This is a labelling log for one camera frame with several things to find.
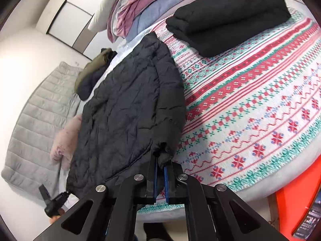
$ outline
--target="olive green garment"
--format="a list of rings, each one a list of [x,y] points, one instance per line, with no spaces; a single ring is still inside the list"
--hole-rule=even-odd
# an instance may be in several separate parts
[[[106,54],[109,54],[110,52],[112,52],[111,48],[105,49],[91,62],[86,64],[84,70],[78,74],[78,77],[75,81],[75,93],[77,93],[78,86],[84,79],[84,77],[86,77],[88,74],[93,73],[94,71],[98,70],[100,67],[106,64]]]

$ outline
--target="red object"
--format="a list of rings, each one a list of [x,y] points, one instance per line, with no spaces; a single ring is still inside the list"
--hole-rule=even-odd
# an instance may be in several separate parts
[[[290,241],[299,241],[292,234],[303,220],[321,184],[321,156],[299,177],[276,193],[280,216],[280,232]]]

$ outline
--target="white wall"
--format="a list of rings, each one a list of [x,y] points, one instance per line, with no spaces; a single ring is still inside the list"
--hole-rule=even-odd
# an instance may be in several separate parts
[[[0,42],[0,170],[23,106],[61,61],[84,67],[89,60],[33,28]],[[0,177],[0,213],[17,241],[31,241],[49,226],[43,209],[44,202],[12,189]]]
[[[21,0],[0,31],[0,41],[23,28],[35,25],[49,0]]]

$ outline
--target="black puffer jacket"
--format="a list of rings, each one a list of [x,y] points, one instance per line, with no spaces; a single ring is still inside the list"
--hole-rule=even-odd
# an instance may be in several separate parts
[[[162,167],[176,151],[185,112],[179,71],[167,46],[150,33],[85,105],[67,190],[82,198],[96,185],[119,184],[151,154],[162,153]]]

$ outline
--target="floor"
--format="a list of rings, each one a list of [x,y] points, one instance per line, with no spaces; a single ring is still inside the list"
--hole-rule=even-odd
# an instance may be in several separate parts
[[[84,67],[83,55],[33,28],[0,42],[0,170],[13,128],[26,101],[52,70],[65,61]],[[44,202],[11,188],[0,177],[0,212],[17,241],[30,241],[49,226]]]
[[[266,221],[271,220],[270,208],[267,198],[258,199],[248,203],[260,216]],[[185,220],[169,221],[164,223],[164,226],[174,241],[187,241],[187,226]],[[135,234],[139,241],[145,241],[146,235],[143,229],[142,222],[136,222]]]

